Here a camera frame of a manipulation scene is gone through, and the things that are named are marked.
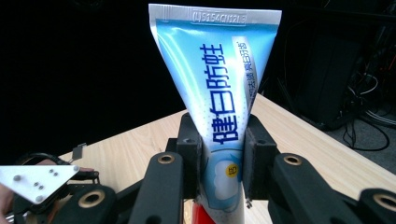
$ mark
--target light wood surface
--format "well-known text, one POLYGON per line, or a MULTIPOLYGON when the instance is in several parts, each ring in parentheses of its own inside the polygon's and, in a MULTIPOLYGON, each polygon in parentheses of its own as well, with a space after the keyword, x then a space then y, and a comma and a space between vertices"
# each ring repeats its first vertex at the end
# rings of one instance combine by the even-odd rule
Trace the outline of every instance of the light wood surface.
MULTIPOLYGON (((144 177, 150 158, 165 150, 168 138, 177 137, 181 116, 186 112, 180 111, 86 146, 83 158, 73 163, 99 171, 101 183, 116 192, 126 189, 144 177)), ((257 95, 252 114, 272 135, 280 152, 305 157, 333 189, 354 199, 367 188, 396 191, 396 175, 263 96, 257 95)), ((71 153, 61 158, 69 161, 71 153)), ((272 223, 266 206, 266 201, 253 201, 253 207, 245 209, 246 223, 272 223)), ((191 207, 191 200, 185 202, 185 223, 191 223, 191 207)))

